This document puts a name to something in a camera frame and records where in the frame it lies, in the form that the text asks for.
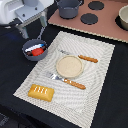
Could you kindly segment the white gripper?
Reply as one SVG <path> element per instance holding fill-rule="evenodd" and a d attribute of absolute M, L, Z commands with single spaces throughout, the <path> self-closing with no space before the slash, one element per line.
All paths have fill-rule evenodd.
<path fill-rule="evenodd" d="M 0 0 L 0 24 L 5 25 L 18 18 L 21 22 L 42 13 L 52 5 L 54 0 Z M 43 28 L 47 27 L 47 16 L 41 16 L 40 22 Z M 25 26 L 17 26 L 24 39 L 28 39 Z"/>

